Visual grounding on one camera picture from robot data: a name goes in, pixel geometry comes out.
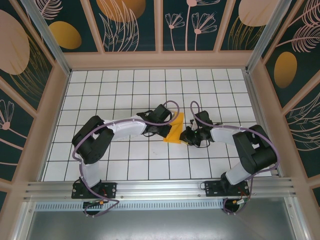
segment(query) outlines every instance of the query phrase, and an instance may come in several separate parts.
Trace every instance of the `yellow cloth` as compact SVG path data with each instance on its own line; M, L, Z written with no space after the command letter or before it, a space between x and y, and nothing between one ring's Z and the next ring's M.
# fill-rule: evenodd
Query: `yellow cloth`
M183 112L180 112L178 117L172 123L170 123L172 127L169 134L163 139L164 142L181 144L181 141L179 140L179 138L183 130L184 117L185 117L185 114Z

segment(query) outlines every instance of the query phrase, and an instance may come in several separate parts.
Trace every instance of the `vent grille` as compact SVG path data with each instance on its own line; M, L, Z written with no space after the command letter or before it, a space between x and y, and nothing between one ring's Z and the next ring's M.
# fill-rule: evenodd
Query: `vent grille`
M83 201L77 202L38 202L36 212L75 212L83 211ZM113 203L106 203L102 207L95 206L88 211L106 210ZM222 199L201 200L159 200L159 201L122 201L113 211L142 211L142 210L187 210L187 209L222 209Z

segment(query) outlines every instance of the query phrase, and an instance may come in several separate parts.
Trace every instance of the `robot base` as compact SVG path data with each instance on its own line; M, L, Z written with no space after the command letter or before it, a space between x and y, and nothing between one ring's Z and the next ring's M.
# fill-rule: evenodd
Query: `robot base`
M104 196L109 199L116 198L116 192L117 192L117 183L115 182L98 182L96 185L94 185L91 190L93 190L95 193ZM99 197L93 195L89 190L86 188L84 183L81 181L75 182L72 185L72 199L100 199Z
M203 184L206 197L241 197L241 191L249 195L248 183L246 181L229 187L227 191L223 188L221 180L205 181Z

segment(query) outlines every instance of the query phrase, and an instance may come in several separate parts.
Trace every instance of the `tiled floor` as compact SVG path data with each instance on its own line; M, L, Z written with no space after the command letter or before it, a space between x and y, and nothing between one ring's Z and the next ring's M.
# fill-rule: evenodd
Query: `tiled floor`
M90 117L124 119L166 100L176 101L185 113L184 127L192 119L193 100L215 123L250 127L256 121L240 69L74 71L42 180L79 177L71 139ZM99 169L101 179L111 181L205 179L219 178L238 162L236 148L224 143L196 148L140 135L112 142Z

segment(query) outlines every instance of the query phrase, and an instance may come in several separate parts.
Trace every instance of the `enclosure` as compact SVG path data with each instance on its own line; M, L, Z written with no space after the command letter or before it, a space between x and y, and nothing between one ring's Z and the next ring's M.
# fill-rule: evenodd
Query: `enclosure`
M0 238L320 239L319 23L319 0L1 1ZM229 215L202 184L241 162L234 145L128 135L98 164L119 204L86 217L73 137L166 101L179 136L192 101L260 125L280 165Z

